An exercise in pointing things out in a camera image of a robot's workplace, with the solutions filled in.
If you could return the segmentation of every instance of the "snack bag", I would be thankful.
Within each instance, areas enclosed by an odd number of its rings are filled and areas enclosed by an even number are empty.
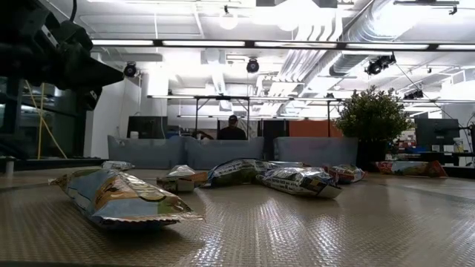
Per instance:
[[[382,174],[396,174],[424,177],[446,177],[444,168],[438,161],[433,162],[376,162],[379,172]]]
[[[112,161],[108,160],[102,164],[102,168],[112,169],[112,170],[119,170],[119,171],[127,171],[134,168],[131,163],[128,162],[120,162],[120,161]]]
[[[341,193],[323,168],[276,168],[258,179],[270,188],[294,195],[335,198]]]
[[[207,180],[207,173],[196,173],[187,165],[177,165],[166,177],[158,177],[157,185],[170,192],[191,192]]]
[[[233,159],[218,165],[208,172],[211,186],[242,185],[255,181],[258,174],[264,174],[279,166],[258,159]]]
[[[203,219],[174,194],[117,170],[75,171],[50,184],[58,185],[89,220],[103,228],[156,228]]]
[[[325,168],[325,171],[333,177],[337,183],[350,184],[363,179],[366,173],[360,168],[352,165],[338,165]]]

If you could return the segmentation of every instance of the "man with cap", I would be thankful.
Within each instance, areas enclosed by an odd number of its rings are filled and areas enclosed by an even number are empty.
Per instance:
[[[217,133],[218,140],[247,140],[246,133],[238,128],[238,118],[235,115],[229,116],[228,122],[229,126]]]

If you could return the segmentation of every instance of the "security camera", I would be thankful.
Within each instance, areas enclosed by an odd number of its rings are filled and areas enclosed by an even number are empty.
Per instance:
[[[127,66],[124,68],[124,75],[129,78],[134,78],[139,75],[136,62],[127,62]]]
[[[247,72],[248,73],[257,73],[259,71],[259,63],[257,59],[249,59],[247,62]]]
[[[364,70],[364,72],[368,73],[369,75],[376,75],[394,63],[396,63],[396,57],[394,56],[394,53],[391,56],[380,56],[377,58],[377,60],[370,61],[370,64]]]

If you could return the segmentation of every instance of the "black monitor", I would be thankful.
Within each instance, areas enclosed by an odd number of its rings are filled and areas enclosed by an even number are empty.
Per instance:
[[[433,145],[444,151],[443,145],[453,145],[453,138],[460,137],[458,119],[414,119],[418,146],[432,151]]]

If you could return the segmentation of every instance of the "cubicle divider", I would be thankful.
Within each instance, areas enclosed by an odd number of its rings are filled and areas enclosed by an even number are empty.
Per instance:
[[[250,140],[121,139],[108,136],[109,159],[130,162],[136,168],[170,169],[187,164],[209,170],[231,159],[263,159],[263,137]],[[278,137],[276,160],[311,166],[355,164],[358,140],[346,137]]]
[[[185,141],[170,139],[122,139],[108,136],[110,160],[130,162],[135,168],[170,169],[186,164]]]
[[[232,159],[263,159],[263,137],[246,141],[184,138],[186,139],[186,161],[195,170],[209,170]]]
[[[358,140],[348,137],[278,137],[274,140],[279,161],[322,165],[356,164]]]

